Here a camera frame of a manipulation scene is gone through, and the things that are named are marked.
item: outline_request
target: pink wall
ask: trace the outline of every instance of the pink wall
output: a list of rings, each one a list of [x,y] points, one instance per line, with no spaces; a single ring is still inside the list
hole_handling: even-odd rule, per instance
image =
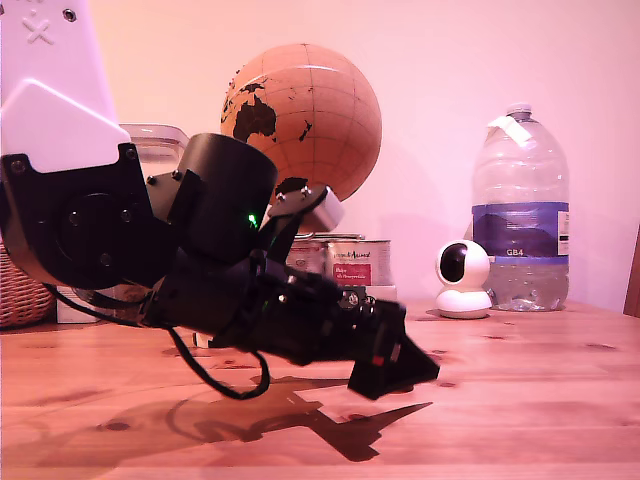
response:
[[[219,131],[227,84],[272,46],[350,58],[383,115],[383,144],[340,231],[392,240],[402,298],[432,297],[434,255],[470,220],[488,121],[514,101],[571,171],[570,297],[622,310],[640,223],[640,1],[92,0],[123,122]]]

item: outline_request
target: can label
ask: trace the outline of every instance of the can label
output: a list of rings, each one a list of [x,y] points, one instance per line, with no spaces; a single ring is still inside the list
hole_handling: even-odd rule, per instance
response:
[[[390,242],[331,242],[327,273],[341,286],[392,285]]]
[[[338,285],[371,285],[371,265],[334,263],[333,279]]]
[[[318,241],[295,241],[289,250],[287,265],[303,272],[325,275],[326,248],[325,243]]]

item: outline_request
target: white security camera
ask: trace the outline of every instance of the white security camera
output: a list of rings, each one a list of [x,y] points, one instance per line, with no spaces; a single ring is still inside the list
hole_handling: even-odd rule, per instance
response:
[[[491,299],[482,285],[489,277],[489,257],[469,240],[455,240],[440,249],[436,274],[444,287],[436,297],[443,317],[482,318],[491,308]]]

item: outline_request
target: water bottle cap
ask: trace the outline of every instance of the water bottle cap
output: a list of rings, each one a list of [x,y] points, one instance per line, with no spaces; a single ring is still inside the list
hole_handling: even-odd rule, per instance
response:
[[[531,105],[525,102],[512,103],[507,108],[507,115],[514,113],[531,113]]]

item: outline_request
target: table surface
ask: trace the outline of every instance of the table surface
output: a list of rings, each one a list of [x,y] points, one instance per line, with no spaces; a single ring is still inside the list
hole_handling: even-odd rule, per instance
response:
[[[272,387],[238,402],[164,331],[4,332],[2,478],[640,479],[640,319],[410,305],[407,331],[440,377],[376,402],[347,390],[348,362],[269,357]],[[225,382],[256,380],[248,355],[193,351]]]

